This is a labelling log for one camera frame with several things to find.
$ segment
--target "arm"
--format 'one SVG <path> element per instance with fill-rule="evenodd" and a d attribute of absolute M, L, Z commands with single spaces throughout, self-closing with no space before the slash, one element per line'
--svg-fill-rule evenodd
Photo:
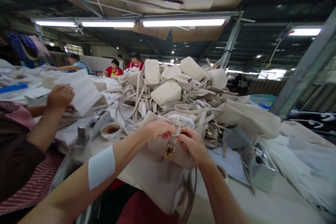
<path fill-rule="evenodd" d="M 51 71 L 73 71 L 73 70 L 79 70 L 80 67 L 76 65 L 71 65 L 71 66 L 60 66 L 60 67 L 49 67 L 47 70 Z"/>
<path fill-rule="evenodd" d="M 178 139 L 182 147 L 189 150 L 202 174 L 216 223 L 250 223 L 209 156 L 200 134 L 190 128 L 182 128 Z"/>
<path fill-rule="evenodd" d="M 157 120 L 136 130 L 113 145 L 115 173 L 89 190 L 88 162 L 71 174 L 21 221 L 24 223 L 73 223 L 76 218 L 115 180 L 139 150 L 151 139 L 168 139 L 175 133 L 166 119 Z"/>
<path fill-rule="evenodd" d="M 26 140 L 46 152 L 54 140 L 63 112 L 74 96 L 69 84 L 56 85 L 48 96 L 47 106 L 40 121 L 27 134 Z"/>

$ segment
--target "black hair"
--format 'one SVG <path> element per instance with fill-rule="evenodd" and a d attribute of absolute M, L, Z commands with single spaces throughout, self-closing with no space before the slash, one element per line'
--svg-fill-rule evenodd
<path fill-rule="evenodd" d="M 77 54 L 75 54 L 75 53 L 71 53 L 68 57 L 69 58 L 74 58 L 76 60 L 79 60 L 79 56 Z"/>
<path fill-rule="evenodd" d="M 113 59 L 112 61 L 111 61 L 111 63 L 112 64 L 115 64 L 115 65 L 117 65 L 117 66 L 119 66 L 119 61 L 117 60 L 117 59 Z"/>

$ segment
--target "white paper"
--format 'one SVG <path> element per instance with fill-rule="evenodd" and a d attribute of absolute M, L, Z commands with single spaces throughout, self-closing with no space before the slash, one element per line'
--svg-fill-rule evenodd
<path fill-rule="evenodd" d="M 208 152 L 215 164 L 222 166 L 229 176 L 250 186 L 250 183 L 245 176 L 243 164 L 238 152 L 227 148 L 226 157 L 222 156 L 222 147 L 211 150 L 208 149 Z"/>
<path fill-rule="evenodd" d="M 54 82 L 55 84 L 69 83 L 73 87 L 75 97 L 72 100 L 72 105 L 81 116 L 85 115 L 92 105 L 101 97 L 85 69 L 75 73 L 69 73 Z"/>

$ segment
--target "gold buckle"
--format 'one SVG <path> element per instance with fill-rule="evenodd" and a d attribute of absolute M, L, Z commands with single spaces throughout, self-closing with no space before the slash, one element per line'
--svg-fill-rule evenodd
<path fill-rule="evenodd" d="M 166 154 L 164 155 L 165 158 L 168 159 L 168 160 L 170 160 L 172 158 L 171 156 L 173 155 L 174 150 L 175 150 L 175 147 L 172 148 L 172 147 L 169 146 L 169 144 L 170 143 L 167 144 L 167 151 L 166 151 Z"/>

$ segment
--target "white handbag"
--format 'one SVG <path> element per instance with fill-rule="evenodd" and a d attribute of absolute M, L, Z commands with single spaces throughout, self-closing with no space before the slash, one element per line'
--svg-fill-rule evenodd
<path fill-rule="evenodd" d="M 182 88 L 176 81 L 168 80 L 155 89 L 150 96 L 159 106 L 161 106 L 170 101 L 181 100 Z"/>
<path fill-rule="evenodd" d="M 159 61 L 156 59 L 145 60 L 145 77 L 150 85 L 157 85 L 160 82 Z"/>
<path fill-rule="evenodd" d="M 226 75 L 224 68 L 218 68 L 206 72 L 206 76 L 210 79 L 211 86 L 223 89 L 228 82 L 228 76 Z"/>
<path fill-rule="evenodd" d="M 182 73 L 190 76 L 196 81 L 206 77 L 206 72 L 190 56 L 181 60 L 180 69 Z"/>
<path fill-rule="evenodd" d="M 190 78 L 188 75 L 178 72 L 172 68 L 166 68 L 161 74 L 161 82 L 165 83 L 170 79 L 177 81 L 182 90 L 190 91 L 194 85 L 192 83 L 192 78 Z"/>

